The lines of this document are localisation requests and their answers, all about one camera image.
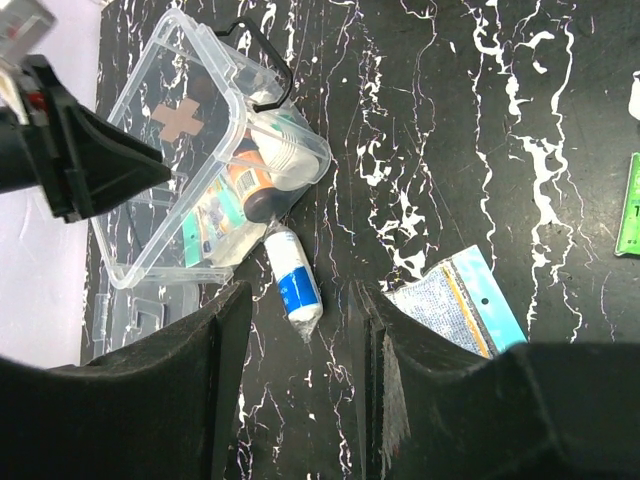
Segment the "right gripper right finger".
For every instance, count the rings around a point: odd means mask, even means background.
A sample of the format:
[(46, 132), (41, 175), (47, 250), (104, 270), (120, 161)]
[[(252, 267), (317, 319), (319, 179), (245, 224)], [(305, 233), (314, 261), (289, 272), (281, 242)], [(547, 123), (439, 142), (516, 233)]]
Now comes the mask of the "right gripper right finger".
[(520, 343), (492, 359), (350, 286), (365, 479), (635, 479), (639, 348)]

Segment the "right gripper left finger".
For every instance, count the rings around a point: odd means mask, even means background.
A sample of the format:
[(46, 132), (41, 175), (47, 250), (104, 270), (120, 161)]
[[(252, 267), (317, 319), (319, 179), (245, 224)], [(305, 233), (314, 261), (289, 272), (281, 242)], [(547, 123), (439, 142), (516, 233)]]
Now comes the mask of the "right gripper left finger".
[(5, 479), (220, 479), (252, 319), (249, 283), (83, 366), (1, 363)]

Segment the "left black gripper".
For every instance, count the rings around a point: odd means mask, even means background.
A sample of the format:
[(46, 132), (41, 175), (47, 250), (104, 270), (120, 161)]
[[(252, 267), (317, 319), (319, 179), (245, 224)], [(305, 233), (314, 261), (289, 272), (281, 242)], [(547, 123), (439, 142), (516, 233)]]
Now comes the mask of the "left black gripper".
[(29, 55), (21, 89), (27, 124), (1, 108), (1, 193), (38, 186), (67, 223), (107, 213), (171, 179), (162, 153), (83, 106), (49, 61)]

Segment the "clear plastic medicine box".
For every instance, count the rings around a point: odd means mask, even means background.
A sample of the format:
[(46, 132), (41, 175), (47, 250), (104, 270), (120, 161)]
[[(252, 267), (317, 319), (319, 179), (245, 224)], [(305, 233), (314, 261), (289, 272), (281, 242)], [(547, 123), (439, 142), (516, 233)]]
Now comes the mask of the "clear plastic medicine box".
[(185, 266), (182, 224), (218, 177), (228, 183), (238, 210), (235, 228), (251, 222), (227, 167), (236, 163), (233, 153), (240, 142), (253, 140), (253, 114), (291, 113), (319, 161), (317, 175), (302, 188), (275, 187), (274, 214), (264, 224), (282, 217), (322, 178), (331, 160), (329, 144), (291, 102), (291, 86), (290, 70), (280, 58), (262, 66), (177, 8), (161, 16), (109, 121), (159, 150), (171, 179), (93, 220), (114, 287), (145, 282), (222, 284), (231, 278), (238, 265), (216, 267), (205, 259), (195, 267)]

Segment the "brown bottle orange cap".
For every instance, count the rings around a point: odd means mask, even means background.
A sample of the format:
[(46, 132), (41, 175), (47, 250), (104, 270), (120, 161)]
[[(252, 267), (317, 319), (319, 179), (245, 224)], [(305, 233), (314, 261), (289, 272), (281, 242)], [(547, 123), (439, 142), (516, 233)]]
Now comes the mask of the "brown bottle orange cap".
[(227, 171), (246, 219), (253, 223), (268, 222), (274, 214), (276, 188), (257, 145), (244, 138), (233, 159), (236, 163), (230, 163)]

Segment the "white medicine bottle green label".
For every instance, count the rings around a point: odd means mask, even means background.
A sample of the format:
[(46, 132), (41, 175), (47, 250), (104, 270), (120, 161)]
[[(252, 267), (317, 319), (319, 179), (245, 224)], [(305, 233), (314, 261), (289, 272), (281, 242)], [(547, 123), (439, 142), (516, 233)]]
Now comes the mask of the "white medicine bottle green label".
[(291, 113), (277, 110), (253, 114), (251, 122), (251, 137), (276, 188), (294, 191), (315, 178), (319, 161)]

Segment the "teal bandage packet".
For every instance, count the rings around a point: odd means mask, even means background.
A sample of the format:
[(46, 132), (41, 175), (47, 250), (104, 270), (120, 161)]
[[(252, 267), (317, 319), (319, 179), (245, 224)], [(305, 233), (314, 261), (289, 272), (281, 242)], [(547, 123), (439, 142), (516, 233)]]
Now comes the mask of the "teal bandage packet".
[(209, 258), (238, 219), (228, 183), (216, 178), (182, 224), (185, 266), (195, 267)]

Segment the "white gauze pad packet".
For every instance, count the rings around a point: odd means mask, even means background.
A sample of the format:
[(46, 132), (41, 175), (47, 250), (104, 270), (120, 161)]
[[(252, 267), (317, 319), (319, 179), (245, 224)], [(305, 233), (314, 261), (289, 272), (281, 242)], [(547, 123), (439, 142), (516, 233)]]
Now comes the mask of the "white gauze pad packet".
[(213, 245), (205, 259), (216, 267), (235, 267), (263, 240), (266, 230), (264, 223), (246, 222)]

